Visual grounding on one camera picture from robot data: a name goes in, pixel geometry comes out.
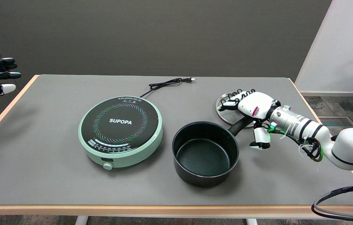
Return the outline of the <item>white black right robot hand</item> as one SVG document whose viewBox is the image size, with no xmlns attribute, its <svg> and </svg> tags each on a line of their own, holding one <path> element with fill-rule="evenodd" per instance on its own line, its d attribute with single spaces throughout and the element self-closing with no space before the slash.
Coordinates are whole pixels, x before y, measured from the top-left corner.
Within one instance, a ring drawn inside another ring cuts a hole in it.
<svg viewBox="0 0 353 225">
<path fill-rule="evenodd" d="M 255 89 L 250 91 L 242 91 L 238 89 L 236 92 L 228 94 L 228 98 L 220 101 L 217 111 L 239 111 L 248 123 L 254 122 L 253 133 L 254 142 L 250 143 L 250 147 L 254 149 L 268 149 L 270 147 L 270 135 L 266 128 L 263 128 L 264 121 L 268 121 L 273 110 L 280 107 L 280 101 L 273 99 L 269 95 L 257 92 Z"/>
</svg>

